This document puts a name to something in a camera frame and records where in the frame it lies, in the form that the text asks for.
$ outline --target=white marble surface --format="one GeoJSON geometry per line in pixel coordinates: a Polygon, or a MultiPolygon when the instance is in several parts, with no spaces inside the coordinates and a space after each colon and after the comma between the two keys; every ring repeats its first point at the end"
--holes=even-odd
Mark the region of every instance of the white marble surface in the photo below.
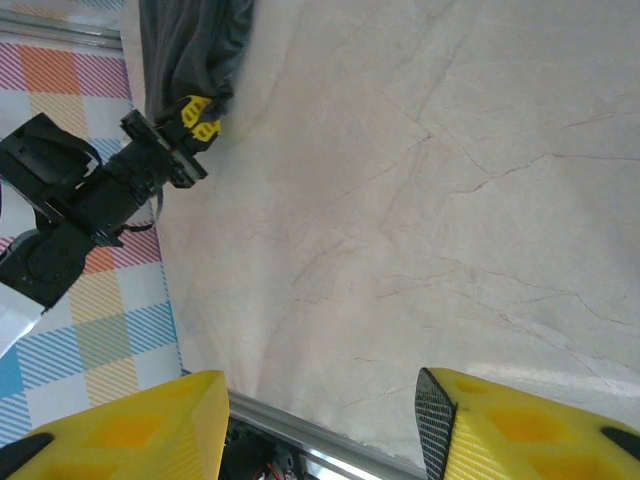
{"type": "Polygon", "coordinates": [[[257,2],[160,223],[185,367],[416,462],[421,366],[639,428],[639,109],[635,0],[257,2]]]}

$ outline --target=plaid tablecloth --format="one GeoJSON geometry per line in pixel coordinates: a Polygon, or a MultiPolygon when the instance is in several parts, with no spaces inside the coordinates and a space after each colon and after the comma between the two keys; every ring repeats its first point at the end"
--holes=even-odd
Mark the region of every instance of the plaid tablecloth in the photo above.
{"type": "MultiPolygon", "coordinates": [[[[1,40],[0,136],[44,111],[104,158],[120,149],[119,120],[132,108],[121,55],[1,40]]],[[[28,204],[2,191],[0,248],[34,225],[28,204]]],[[[150,216],[143,209],[134,222],[150,216]]],[[[0,359],[0,445],[180,376],[156,232],[122,239],[122,249],[95,250],[76,285],[0,359]]]]}

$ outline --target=gray fabric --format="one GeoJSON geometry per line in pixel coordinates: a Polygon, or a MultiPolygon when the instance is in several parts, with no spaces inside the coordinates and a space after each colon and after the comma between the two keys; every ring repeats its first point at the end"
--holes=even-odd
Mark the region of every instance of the gray fabric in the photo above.
{"type": "Polygon", "coordinates": [[[213,99],[207,118],[224,114],[252,15],[253,0],[140,0],[147,117],[186,95],[213,99]]]}

